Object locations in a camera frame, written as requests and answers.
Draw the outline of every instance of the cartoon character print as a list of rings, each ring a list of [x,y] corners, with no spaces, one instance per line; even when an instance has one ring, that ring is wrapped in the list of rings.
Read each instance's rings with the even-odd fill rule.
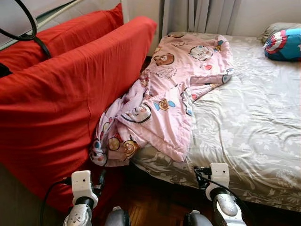
[[[147,87],[148,83],[149,83],[149,80],[150,80],[150,77],[148,75],[145,75],[143,77],[140,77],[140,82],[141,82],[141,86],[143,88]]]
[[[175,107],[173,101],[167,101],[166,99],[161,100],[159,103],[154,102],[154,105],[157,111],[159,111],[160,109],[166,111],[169,107]]]
[[[158,47],[155,49],[154,53],[159,52],[161,49],[162,49],[162,47],[161,47],[161,46],[158,46]]]
[[[171,53],[166,53],[160,56],[154,56],[157,66],[170,65],[174,62],[174,55]]]
[[[168,35],[168,37],[173,37],[173,38],[181,38],[181,37],[183,37],[184,36],[184,34],[169,34]]]
[[[110,123],[113,121],[113,119],[110,117],[109,121],[107,121],[104,125],[103,125],[103,130],[100,133],[100,139],[102,140],[103,138],[103,134],[109,129],[110,127]]]
[[[213,68],[213,66],[201,63],[200,68],[204,68],[206,71],[209,71]]]
[[[197,60],[205,61],[212,57],[213,52],[211,52],[207,46],[196,46],[190,50],[188,55]]]
[[[193,93],[191,96],[194,101],[198,99],[198,96],[195,93]]]
[[[230,78],[232,77],[232,74],[234,72],[234,69],[233,68],[229,68],[226,70],[226,74],[224,74],[222,76],[222,83],[226,83],[227,81],[230,80]]]
[[[187,42],[185,41],[175,41],[171,43],[173,46],[177,47],[177,46],[184,46],[187,45]]]
[[[149,89],[146,89],[145,92],[143,93],[143,98],[145,100],[149,100],[151,99],[152,95],[150,94],[150,90]]]
[[[180,94],[180,96],[184,104],[186,114],[192,116],[192,94],[190,88],[185,88],[185,90]]]
[[[214,48],[214,51],[215,52],[217,52],[217,51],[221,51],[222,50],[222,44],[224,43],[224,41],[223,40],[219,40],[218,42],[217,42],[217,46]]]
[[[126,151],[126,159],[130,158],[137,150],[140,149],[139,145],[136,141],[133,140],[132,136],[130,135],[130,139],[123,143],[124,149]]]
[[[123,113],[121,117],[130,122],[143,123],[151,118],[151,108],[147,104],[142,103],[139,107]]]
[[[210,83],[210,88],[211,89],[215,89],[216,87],[220,86],[221,84],[220,83]]]
[[[123,140],[121,139],[119,133],[116,133],[113,137],[108,139],[108,148],[111,151],[116,151],[120,148],[120,143],[122,143]]]
[[[157,70],[155,74],[159,78],[164,78],[164,79],[171,79],[173,76],[177,74],[177,69],[176,68],[162,68],[161,70]]]
[[[94,139],[90,147],[90,159],[98,165],[105,165],[107,163],[107,155],[103,152],[99,139]]]

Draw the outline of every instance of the white robotic arm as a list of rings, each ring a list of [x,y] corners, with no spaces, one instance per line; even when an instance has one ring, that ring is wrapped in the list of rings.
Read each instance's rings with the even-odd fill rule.
[[[71,175],[73,205],[63,226],[92,226],[92,209],[97,206],[98,196],[104,186],[105,170],[99,177],[99,184],[93,185],[91,171],[76,171]],[[113,208],[107,217],[105,226],[130,226],[129,216],[120,207]]]
[[[229,167],[226,163],[211,163],[210,167],[195,168],[197,181],[206,197],[213,201],[214,220],[219,226],[246,226],[242,219],[241,209],[233,196],[225,189],[229,186]],[[211,226],[204,216],[194,210],[186,215],[184,226]]]

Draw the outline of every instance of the pink comforter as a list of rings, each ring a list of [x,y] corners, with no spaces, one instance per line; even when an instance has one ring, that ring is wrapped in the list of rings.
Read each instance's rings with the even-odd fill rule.
[[[227,82],[232,73],[232,53],[223,36],[164,37],[140,79],[102,114],[91,159],[98,165],[126,165],[150,143],[175,161],[184,161],[193,102]]]

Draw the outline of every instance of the bed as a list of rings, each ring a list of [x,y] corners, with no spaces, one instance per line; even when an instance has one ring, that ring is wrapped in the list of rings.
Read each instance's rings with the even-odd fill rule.
[[[225,38],[236,73],[194,102],[186,161],[147,145],[131,162],[156,178],[195,188],[194,166],[226,162],[229,187],[243,200],[301,212],[301,64],[267,59],[256,38]]]

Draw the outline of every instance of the pillow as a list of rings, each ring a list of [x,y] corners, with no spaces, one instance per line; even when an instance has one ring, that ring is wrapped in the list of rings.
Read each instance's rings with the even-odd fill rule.
[[[257,37],[262,43],[265,43],[267,39],[276,32],[294,28],[301,28],[301,24],[297,23],[274,23],[268,26],[264,33]]]
[[[301,61],[301,28],[282,30],[270,36],[264,53],[272,60]]]
[[[121,4],[114,9],[92,12],[66,21],[37,34],[52,57],[94,41],[122,26]],[[0,52],[0,63],[12,73],[47,60],[34,41],[19,41]]]

